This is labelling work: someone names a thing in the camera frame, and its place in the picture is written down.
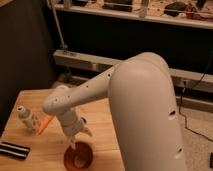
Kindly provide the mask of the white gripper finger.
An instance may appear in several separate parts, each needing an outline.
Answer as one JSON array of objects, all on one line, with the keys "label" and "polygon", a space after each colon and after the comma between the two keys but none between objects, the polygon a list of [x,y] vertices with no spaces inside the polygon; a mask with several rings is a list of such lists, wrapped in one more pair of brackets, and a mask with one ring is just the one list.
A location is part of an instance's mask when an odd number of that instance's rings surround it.
[{"label": "white gripper finger", "polygon": [[81,132],[87,134],[87,135],[90,136],[90,137],[93,136],[93,135],[92,135],[92,132],[91,132],[90,129],[87,128],[87,127],[83,127],[82,130],[81,130]]},{"label": "white gripper finger", "polygon": [[76,149],[76,138],[75,138],[75,135],[74,136],[69,136],[68,137],[68,141],[70,143],[70,146],[73,150]]}]

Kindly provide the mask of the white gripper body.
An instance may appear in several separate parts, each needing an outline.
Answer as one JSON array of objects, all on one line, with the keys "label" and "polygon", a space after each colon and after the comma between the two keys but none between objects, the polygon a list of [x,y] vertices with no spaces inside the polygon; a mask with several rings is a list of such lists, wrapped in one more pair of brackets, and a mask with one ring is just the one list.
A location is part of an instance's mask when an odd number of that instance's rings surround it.
[{"label": "white gripper body", "polygon": [[66,136],[75,136],[79,132],[86,133],[85,121],[74,109],[70,109],[59,116],[59,122]]}]

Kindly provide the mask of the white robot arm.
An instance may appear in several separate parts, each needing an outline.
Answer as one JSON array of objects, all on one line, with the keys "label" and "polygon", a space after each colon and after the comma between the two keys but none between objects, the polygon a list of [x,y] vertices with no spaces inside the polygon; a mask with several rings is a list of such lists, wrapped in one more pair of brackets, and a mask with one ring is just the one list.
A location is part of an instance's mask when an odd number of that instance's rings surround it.
[{"label": "white robot arm", "polygon": [[174,86],[161,56],[140,53],[75,89],[56,88],[43,111],[62,116],[102,98],[109,100],[125,171],[187,171]]}]

